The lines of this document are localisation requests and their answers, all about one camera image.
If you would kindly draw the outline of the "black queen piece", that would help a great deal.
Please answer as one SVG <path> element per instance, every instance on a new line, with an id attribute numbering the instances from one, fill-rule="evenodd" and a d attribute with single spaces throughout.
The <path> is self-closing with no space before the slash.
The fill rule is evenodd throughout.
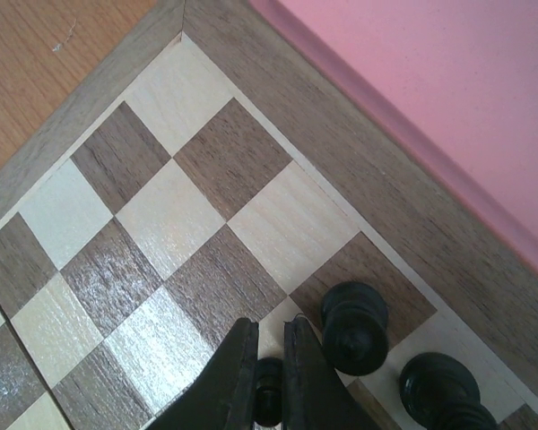
<path id="1" fill-rule="evenodd" d="M 358 281 L 335 285 L 322 299 L 321 321 L 323 352 L 337 370 L 363 376 L 384 364 L 388 308 L 373 287 Z"/>

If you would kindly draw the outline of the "black king piece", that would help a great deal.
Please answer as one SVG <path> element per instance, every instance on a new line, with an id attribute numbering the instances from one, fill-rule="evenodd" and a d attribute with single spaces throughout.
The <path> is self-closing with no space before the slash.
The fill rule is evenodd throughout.
<path id="1" fill-rule="evenodd" d="M 404 409 L 426 429 L 497 429 L 481 404 L 479 385 L 461 362 L 438 352 L 421 353 L 399 376 Z"/>

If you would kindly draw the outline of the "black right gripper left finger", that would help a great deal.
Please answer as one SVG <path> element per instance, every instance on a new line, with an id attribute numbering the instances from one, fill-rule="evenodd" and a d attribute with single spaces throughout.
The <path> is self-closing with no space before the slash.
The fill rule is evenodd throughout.
<path id="1" fill-rule="evenodd" d="M 151 429 L 251 429 L 258 324 L 239 318 L 183 394 L 149 425 Z"/>

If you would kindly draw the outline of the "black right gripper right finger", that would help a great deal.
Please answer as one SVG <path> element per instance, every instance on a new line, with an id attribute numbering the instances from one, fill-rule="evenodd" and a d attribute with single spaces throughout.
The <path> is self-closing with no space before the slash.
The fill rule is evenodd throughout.
<path id="1" fill-rule="evenodd" d="M 308 320 L 284 324 L 282 382 L 284 429 L 378 429 L 327 362 Z"/>

